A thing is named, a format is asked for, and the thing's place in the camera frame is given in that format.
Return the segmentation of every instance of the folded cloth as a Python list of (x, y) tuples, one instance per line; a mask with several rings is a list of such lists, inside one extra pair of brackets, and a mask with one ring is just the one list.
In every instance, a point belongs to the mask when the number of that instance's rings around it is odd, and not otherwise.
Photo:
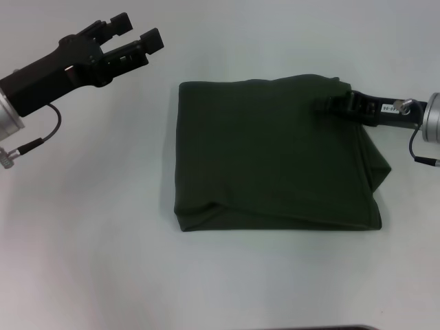
[(379, 230), (373, 192), (390, 166), (362, 125), (311, 110), (350, 90), (314, 75), (182, 83), (181, 230)]

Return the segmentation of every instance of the black cable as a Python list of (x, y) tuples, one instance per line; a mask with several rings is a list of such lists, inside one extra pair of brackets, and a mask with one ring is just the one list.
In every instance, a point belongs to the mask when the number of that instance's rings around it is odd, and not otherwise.
[(416, 155), (414, 154), (414, 151), (413, 151), (413, 142), (414, 142), (415, 136), (417, 135), (417, 132), (420, 130), (420, 127), (424, 122), (424, 109), (421, 106), (419, 101), (414, 100), (414, 103), (417, 105), (417, 108), (419, 110), (420, 119), (419, 119), (419, 124), (417, 125), (416, 129), (414, 130), (414, 133), (411, 135), (409, 149), (410, 149), (410, 154), (411, 154), (412, 158), (416, 159)]
[(56, 112), (56, 115), (58, 117), (58, 122), (56, 123), (54, 130), (48, 136), (46, 136), (44, 138), (40, 137), (32, 142), (29, 142), (27, 144), (24, 144), (23, 146), (18, 147), (17, 150), (20, 152), (20, 155), (25, 155), (26, 153), (34, 150), (36, 147), (42, 145), (44, 142), (48, 141), (52, 136), (54, 136), (55, 133), (58, 132), (58, 130), (60, 129), (60, 126), (61, 126), (61, 113), (60, 113), (60, 111), (51, 103), (49, 103), (47, 106), (51, 107)]
[(58, 132), (58, 130), (61, 127), (61, 121), (62, 121), (61, 120), (61, 113), (58, 110), (58, 108), (55, 107), (52, 103), (49, 103), (47, 106), (53, 108), (53, 110), (56, 112), (56, 115), (58, 116), (58, 122), (56, 123), (56, 126), (55, 126), (54, 130), (48, 136), (43, 138), (44, 142), (48, 141), (52, 136), (55, 135), (56, 132)]

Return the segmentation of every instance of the white background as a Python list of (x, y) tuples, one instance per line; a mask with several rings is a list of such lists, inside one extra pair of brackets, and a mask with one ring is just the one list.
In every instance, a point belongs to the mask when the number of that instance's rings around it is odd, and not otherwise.
[[(165, 49), (109, 86), (57, 100), (56, 137), (0, 171), (2, 329), (440, 325), (440, 170), (407, 129), (368, 129), (393, 171), (379, 232), (179, 231), (177, 90), (187, 80), (339, 76), (375, 96), (440, 91), (438, 1), (3, 0), (0, 77), (60, 38), (128, 12)], [(46, 135), (25, 118), (7, 149)], [(416, 153), (440, 156), (417, 137)]]

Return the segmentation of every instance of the dark green cloth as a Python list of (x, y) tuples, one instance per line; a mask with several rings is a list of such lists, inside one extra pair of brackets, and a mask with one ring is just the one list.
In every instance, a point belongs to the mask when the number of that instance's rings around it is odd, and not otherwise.
[(350, 90), (314, 75), (182, 83), (181, 229), (379, 230), (373, 191), (390, 166), (360, 124), (311, 110)]

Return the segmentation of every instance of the silver cylinder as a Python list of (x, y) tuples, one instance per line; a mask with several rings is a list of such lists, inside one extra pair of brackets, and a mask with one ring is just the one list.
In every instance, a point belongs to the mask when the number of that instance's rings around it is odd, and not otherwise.
[(440, 143), (440, 93), (434, 93), (429, 99), (421, 130), (425, 141)]
[(0, 141), (11, 136), (25, 125), (0, 89)]

